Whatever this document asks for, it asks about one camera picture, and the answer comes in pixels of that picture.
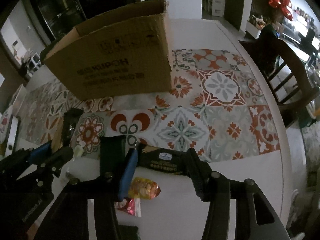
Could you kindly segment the white low sideboard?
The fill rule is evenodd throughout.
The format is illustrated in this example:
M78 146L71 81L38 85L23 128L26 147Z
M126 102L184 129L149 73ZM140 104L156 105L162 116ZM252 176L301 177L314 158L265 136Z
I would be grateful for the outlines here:
M246 32L249 33L255 40L259 38L261 30L258 29L255 25L247 21Z

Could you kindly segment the small red snack packet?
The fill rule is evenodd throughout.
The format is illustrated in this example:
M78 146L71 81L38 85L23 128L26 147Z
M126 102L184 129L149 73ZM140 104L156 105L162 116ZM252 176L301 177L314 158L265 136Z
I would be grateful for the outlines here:
M127 213L128 215L141 217L140 198L124 198L122 202L115 202L116 210Z

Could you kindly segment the brown cardboard box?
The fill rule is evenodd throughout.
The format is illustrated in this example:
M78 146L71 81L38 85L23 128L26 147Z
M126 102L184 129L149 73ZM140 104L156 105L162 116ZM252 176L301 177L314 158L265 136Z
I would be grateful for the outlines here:
M128 4L76 25L44 64L79 100L167 92L167 25L166 0Z

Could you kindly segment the dark packet at bottom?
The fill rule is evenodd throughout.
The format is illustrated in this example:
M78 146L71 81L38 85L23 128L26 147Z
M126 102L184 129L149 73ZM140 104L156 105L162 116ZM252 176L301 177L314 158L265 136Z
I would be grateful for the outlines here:
M139 228L137 226L120 225L122 240L140 240Z

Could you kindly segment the red balloon dog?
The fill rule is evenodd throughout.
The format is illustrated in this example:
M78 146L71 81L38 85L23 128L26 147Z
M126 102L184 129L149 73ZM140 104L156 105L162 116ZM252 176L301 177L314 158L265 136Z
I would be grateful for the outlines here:
M272 8L279 8L282 12L282 14L289 20L293 21L293 15L292 12L289 10L289 8L292 8L291 0L268 0L269 6Z

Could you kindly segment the patterned floral table mat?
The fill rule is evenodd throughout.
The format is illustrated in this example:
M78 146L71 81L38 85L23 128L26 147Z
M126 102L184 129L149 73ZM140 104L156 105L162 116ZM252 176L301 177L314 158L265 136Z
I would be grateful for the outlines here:
M207 162L280 149L263 91L242 56L226 50L173 51L169 92L78 100L60 81L29 92L19 111L20 138L36 145L53 139L64 113L83 111L71 127L71 146L97 158L100 138L123 135L169 150L195 149Z

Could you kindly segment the dark wooden chair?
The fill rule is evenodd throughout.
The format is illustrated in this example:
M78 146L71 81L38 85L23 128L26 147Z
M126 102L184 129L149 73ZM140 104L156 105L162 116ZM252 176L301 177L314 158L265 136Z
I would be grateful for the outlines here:
M258 39L240 44L265 78L285 127L290 127L298 112L319 96L319 88L310 83L304 64L272 25L265 26Z

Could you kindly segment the dark green snack packet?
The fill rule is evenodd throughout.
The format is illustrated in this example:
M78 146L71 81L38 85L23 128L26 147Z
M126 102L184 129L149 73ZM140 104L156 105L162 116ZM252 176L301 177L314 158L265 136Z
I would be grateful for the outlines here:
M131 181L137 165L135 148L126 149L126 137L100 137L100 174Z

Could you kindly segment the orange yellow candy packet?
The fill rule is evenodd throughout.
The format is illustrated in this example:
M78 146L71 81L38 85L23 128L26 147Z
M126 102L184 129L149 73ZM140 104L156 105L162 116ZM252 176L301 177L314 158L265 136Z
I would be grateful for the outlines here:
M149 179L135 177L130 185L128 196L130 198L140 198L151 200L156 198L161 192L159 185Z

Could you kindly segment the black snack bar wrapper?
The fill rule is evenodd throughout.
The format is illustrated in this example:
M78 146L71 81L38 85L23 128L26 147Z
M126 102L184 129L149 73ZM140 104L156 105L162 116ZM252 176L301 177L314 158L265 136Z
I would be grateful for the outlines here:
M138 167L183 176L188 175L193 157L197 156L193 148L189 148L187 152L182 152L145 145L143 143L138 145L137 152Z

